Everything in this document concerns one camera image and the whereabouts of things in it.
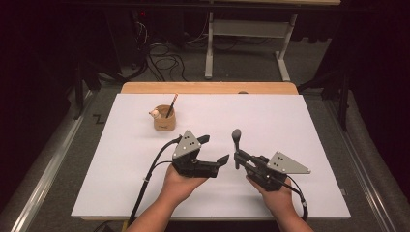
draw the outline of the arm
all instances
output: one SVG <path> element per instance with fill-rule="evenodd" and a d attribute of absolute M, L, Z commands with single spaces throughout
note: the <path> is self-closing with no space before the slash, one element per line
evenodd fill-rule
<path fill-rule="evenodd" d="M 175 208 L 206 180 L 207 178 L 180 176 L 170 164 L 166 170 L 162 190 L 157 200 L 133 222 L 127 232 L 164 231 Z"/>
<path fill-rule="evenodd" d="M 263 201 L 277 221 L 280 231 L 313 231 L 296 213 L 292 203 L 292 191 L 289 188 L 282 187 L 278 191 L 266 191 L 250 178 L 247 177 L 247 179 L 262 194 Z M 291 184 L 289 179 L 286 179 L 286 184 Z"/>

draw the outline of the hand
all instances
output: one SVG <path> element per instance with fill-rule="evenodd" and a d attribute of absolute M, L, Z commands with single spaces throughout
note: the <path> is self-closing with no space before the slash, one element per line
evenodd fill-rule
<path fill-rule="evenodd" d="M 292 203 L 292 191 L 289 188 L 282 187 L 278 191 L 266 191 L 248 176 L 247 179 L 262 194 L 263 201 L 276 219 L 297 215 Z M 291 185 L 289 178 L 285 183 Z"/>
<path fill-rule="evenodd" d="M 169 164 L 159 198 L 170 202 L 176 207 L 207 180 L 208 178 L 189 178 L 181 176 L 175 170 L 174 166 Z"/>

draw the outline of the white board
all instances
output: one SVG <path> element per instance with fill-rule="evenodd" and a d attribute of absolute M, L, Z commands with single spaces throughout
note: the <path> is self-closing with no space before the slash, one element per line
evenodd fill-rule
<path fill-rule="evenodd" d="M 127 219 L 155 156 L 170 140 L 190 130 L 196 137 L 209 134 L 199 160 L 216 161 L 230 155 L 228 164 L 198 188 L 172 215 L 172 219 L 272 218 L 260 194 L 235 169 L 235 129 L 242 131 L 240 148 L 271 158 L 276 151 L 311 170 L 291 175 L 307 200 L 310 218 L 350 218 L 306 103 L 298 95 L 188 95 L 175 102 L 177 125 L 173 131 L 156 131 L 149 111 L 170 104 L 169 94 L 119 94 L 107 119 L 72 216 L 84 219 Z M 176 145 L 159 161 L 172 160 Z M 168 164 L 158 166 L 137 211 L 139 215 L 158 196 Z M 294 206 L 302 215 L 299 195 Z"/>

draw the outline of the paintbrush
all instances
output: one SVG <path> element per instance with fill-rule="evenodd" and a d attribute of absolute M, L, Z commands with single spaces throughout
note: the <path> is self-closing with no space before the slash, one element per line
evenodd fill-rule
<path fill-rule="evenodd" d="M 166 118 L 169 117 L 169 114 L 171 113 L 172 109 L 174 108 L 174 103 L 177 100 L 177 97 L 178 97 L 178 93 L 175 93 L 174 100 L 172 101 L 172 104 L 171 104 L 171 106 L 169 106 L 168 112 L 166 113 Z"/>

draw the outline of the cable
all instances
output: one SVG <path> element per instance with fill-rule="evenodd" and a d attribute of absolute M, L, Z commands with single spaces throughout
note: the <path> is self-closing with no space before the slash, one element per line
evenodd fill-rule
<path fill-rule="evenodd" d="M 153 50 L 157 47 L 165 47 L 166 50 L 160 54 L 153 54 Z M 181 71 L 181 77 L 188 82 L 188 80 L 185 78 L 184 76 L 184 72 L 185 72 L 185 64 L 184 61 L 182 59 L 182 57 L 180 55 L 177 54 L 168 54 L 169 53 L 169 47 L 164 44 L 164 43 L 156 43 L 156 44 L 152 44 L 151 45 L 151 49 L 150 49 L 150 53 L 149 53 L 149 59 L 151 61 L 152 66 L 155 68 L 155 72 L 152 68 L 149 67 L 151 73 L 157 78 L 158 81 L 165 81 L 165 78 L 163 76 L 163 74 L 161 73 L 161 71 L 164 70 L 169 70 L 169 78 L 172 81 L 175 81 L 174 78 L 172 77 L 172 72 L 179 67 L 180 65 L 182 66 L 182 71 Z M 153 60 L 153 56 L 158 58 L 155 62 Z M 166 67 L 159 67 L 159 63 L 163 62 L 163 61 L 171 61 L 172 63 Z"/>
<path fill-rule="evenodd" d="M 101 228 L 103 228 L 103 226 L 109 224 L 111 221 L 112 220 L 106 220 L 105 222 L 101 223 L 99 226 L 97 226 L 97 228 L 93 232 L 99 231 Z"/>
<path fill-rule="evenodd" d="M 136 211 L 138 210 L 139 204 L 141 203 L 142 197 L 144 196 L 145 189 L 147 188 L 148 183 L 150 182 L 150 179 L 151 179 L 151 176 L 152 176 L 152 173 L 153 173 L 154 169 L 159 164 L 163 163 L 163 162 L 160 162 L 160 163 L 157 164 L 157 160 L 160 158 L 161 154 L 163 153 L 163 151 L 165 151 L 165 149 L 167 147 L 169 147 L 170 145 L 172 145 L 174 143 L 179 143 L 181 141 L 181 139 L 182 139 L 182 135 L 180 135 L 178 138 L 172 139 L 171 141 L 166 143 L 160 149 L 160 151 L 158 152 L 157 156 L 155 157 L 155 159 L 154 159 L 154 161 L 153 161 L 153 163 L 152 163 L 152 165 L 151 165 L 151 167 L 150 167 L 150 169 L 147 173 L 147 176 L 144 178 L 144 183 L 142 184 L 141 191 L 139 192 L 138 198 L 136 199 L 135 205 L 134 205 L 134 207 L 132 209 L 132 212 L 131 212 L 131 215 L 130 215 L 130 219 L 129 219 L 129 222 L 128 222 L 128 227 L 135 221 Z"/>
<path fill-rule="evenodd" d="M 296 185 L 296 188 L 298 188 L 298 189 L 295 189 L 295 188 L 287 185 L 285 182 L 282 182 L 282 181 L 280 181 L 276 178 L 271 178 L 271 180 L 274 180 L 275 182 L 280 183 L 281 185 L 287 187 L 288 189 L 291 189 L 292 191 L 296 192 L 299 195 L 299 197 L 301 198 L 301 203 L 302 203 L 302 207 L 303 207 L 303 210 L 304 210 L 304 214 L 301 216 L 301 218 L 302 218 L 302 220 L 306 221 L 308 219 L 308 204 L 305 200 L 304 195 L 302 194 L 301 188 L 299 188 L 298 184 L 295 182 L 295 180 L 293 180 L 292 177 L 290 177 L 289 175 L 286 175 L 286 177 L 288 177 Z"/>

